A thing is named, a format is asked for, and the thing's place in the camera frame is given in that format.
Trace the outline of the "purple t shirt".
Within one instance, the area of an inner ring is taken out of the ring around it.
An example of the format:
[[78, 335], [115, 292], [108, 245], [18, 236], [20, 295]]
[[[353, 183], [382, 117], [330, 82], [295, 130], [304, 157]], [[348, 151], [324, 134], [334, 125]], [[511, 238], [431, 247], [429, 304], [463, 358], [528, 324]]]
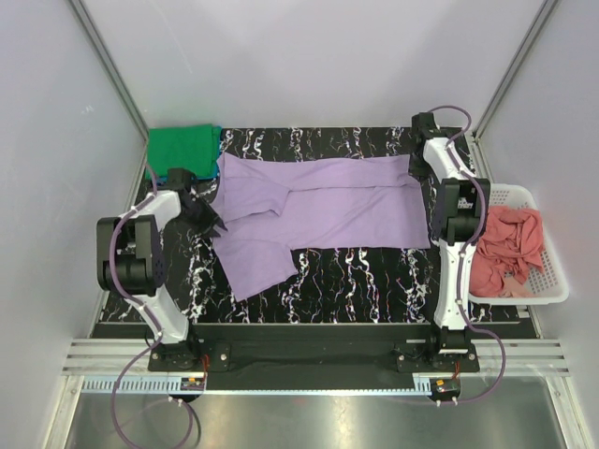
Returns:
[[268, 162], [223, 153], [213, 248], [238, 301], [297, 274], [297, 249], [430, 247], [406, 155]]

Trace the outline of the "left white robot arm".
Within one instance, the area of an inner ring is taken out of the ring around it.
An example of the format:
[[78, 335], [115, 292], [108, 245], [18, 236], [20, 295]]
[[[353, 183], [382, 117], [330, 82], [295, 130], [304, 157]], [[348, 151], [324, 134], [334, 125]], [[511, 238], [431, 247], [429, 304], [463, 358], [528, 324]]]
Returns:
[[222, 218], [185, 188], [149, 193], [127, 213], [96, 223], [96, 275], [100, 288], [120, 295], [139, 313], [162, 344], [189, 340], [190, 323], [166, 287], [161, 232], [173, 221], [203, 237], [226, 230]]

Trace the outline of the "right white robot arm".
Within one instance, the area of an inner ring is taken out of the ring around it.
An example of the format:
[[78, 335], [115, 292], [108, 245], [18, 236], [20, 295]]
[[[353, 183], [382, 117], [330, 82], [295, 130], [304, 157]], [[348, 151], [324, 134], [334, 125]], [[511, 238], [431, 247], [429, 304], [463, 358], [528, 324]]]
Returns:
[[471, 270], [487, 220], [490, 184], [463, 163], [447, 137], [424, 137], [411, 155], [412, 176], [430, 173], [438, 180], [430, 239], [441, 257], [431, 350], [438, 355], [465, 355], [470, 347], [467, 309]]

